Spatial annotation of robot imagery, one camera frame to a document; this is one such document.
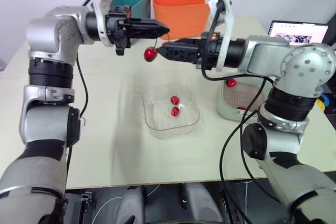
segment laptop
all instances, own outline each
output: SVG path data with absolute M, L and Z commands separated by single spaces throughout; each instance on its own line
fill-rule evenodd
M 293 46 L 321 43 L 328 25 L 273 20 L 269 28 L 270 37 L 284 38 Z

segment white table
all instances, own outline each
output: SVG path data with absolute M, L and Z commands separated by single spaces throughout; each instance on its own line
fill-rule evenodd
M 234 37 L 265 35 L 254 17 L 236 17 Z M 80 46 L 79 58 L 89 90 L 86 125 L 74 146 L 67 188 L 123 186 L 219 180 L 219 155 L 237 122 L 225 120 L 215 109 L 220 82 L 210 82 L 190 63 L 158 56 L 145 62 L 143 52 L 154 40 L 138 41 L 125 56 L 100 42 Z M 0 78 L 0 175 L 23 151 L 18 132 L 23 86 L 28 83 L 25 42 Z M 150 135 L 144 121 L 142 94 L 156 84 L 179 82 L 190 86 L 201 112 L 197 128 L 188 135 L 158 139 Z M 85 101 L 75 70 L 75 108 Z M 315 106 L 304 137 L 299 160 L 324 172 L 336 170 L 336 133 Z M 265 174 L 255 160 L 247 158 L 256 177 Z M 224 159 L 228 179 L 248 178 L 235 135 Z

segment orange plastic bin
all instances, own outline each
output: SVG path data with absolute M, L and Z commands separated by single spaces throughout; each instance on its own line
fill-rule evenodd
M 155 19 L 170 28 L 169 39 L 199 36 L 210 11 L 205 0 L 153 0 L 153 6 Z

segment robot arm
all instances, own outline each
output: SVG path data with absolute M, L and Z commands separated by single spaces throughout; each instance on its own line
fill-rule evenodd
M 0 180 L 1 223 L 62 223 L 67 179 L 66 149 L 79 140 L 73 66 L 81 44 L 102 41 L 118 55 L 131 38 L 158 38 L 169 29 L 152 19 L 133 19 L 127 6 L 93 0 L 57 7 L 27 28 L 29 85 L 24 87 L 20 135 L 26 148 Z
M 219 19 L 230 14 L 229 1 L 223 0 L 221 5 L 218 2 L 222 0 L 215 1 L 210 7 L 220 10 Z M 226 55 L 218 66 L 223 50 Z M 336 184 L 297 160 L 309 122 L 307 115 L 323 92 L 321 85 L 335 72 L 336 55 L 331 47 L 293 47 L 284 39 L 266 36 L 226 44 L 219 33 L 203 33 L 201 39 L 166 43 L 159 53 L 169 60 L 191 62 L 197 68 L 202 64 L 207 70 L 231 67 L 238 73 L 274 77 L 274 87 L 259 108 L 259 122 L 244 130 L 243 149 L 257 160 L 295 223 L 336 223 Z

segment teal basket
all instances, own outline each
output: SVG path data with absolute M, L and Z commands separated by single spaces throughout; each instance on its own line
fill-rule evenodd
M 151 18 L 151 0 L 114 0 L 111 5 L 131 6 L 132 18 Z

